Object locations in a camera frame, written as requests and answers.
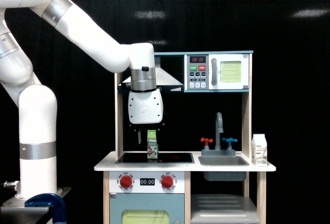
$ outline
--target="wooden leg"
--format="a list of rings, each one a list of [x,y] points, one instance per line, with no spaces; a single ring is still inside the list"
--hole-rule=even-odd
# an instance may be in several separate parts
[[[257,172],[257,212],[260,224],[266,224],[266,172]]]
[[[110,224],[109,172],[103,172],[103,224]]]
[[[246,172],[246,179],[243,182],[243,196],[250,197],[250,173]]]
[[[190,172],[185,172],[185,224],[191,222],[191,190],[190,190]]]

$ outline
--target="red stop button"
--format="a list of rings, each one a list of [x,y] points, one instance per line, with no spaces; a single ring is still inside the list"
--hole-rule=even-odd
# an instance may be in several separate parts
[[[199,71],[206,71],[206,65],[204,65],[204,64],[198,65],[198,70]]]

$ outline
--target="wooden post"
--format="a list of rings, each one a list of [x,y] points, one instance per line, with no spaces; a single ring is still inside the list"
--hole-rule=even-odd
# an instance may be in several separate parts
[[[103,172],[103,224],[110,224],[109,172]]]
[[[242,94],[242,153],[252,156],[252,54],[249,55],[249,92]],[[250,196],[250,173],[243,182],[244,197]]]
[[[123,94],[118,93],[122,74],[114,75],[114,115],[115,115],[115,159],[123,154]]]
[[[185,224],[191,222],[191,172],[185,172]]]
[[[266,224],[266,172],[257,172],[257,212],[260,224]]]

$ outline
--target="oven timer display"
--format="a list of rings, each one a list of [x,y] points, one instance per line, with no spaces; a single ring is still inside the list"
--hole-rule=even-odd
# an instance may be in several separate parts
[[[155,179],[140,179],[140,185],[155,185]]]

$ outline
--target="black stovetop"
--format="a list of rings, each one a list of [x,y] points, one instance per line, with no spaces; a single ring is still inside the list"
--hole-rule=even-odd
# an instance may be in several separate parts
[[[192,154],[186,152],[180,153],[159,153],[158,159],[148,159],[147,153],[124,153],[116,163],[174,163],[189,164],[193,163]]]

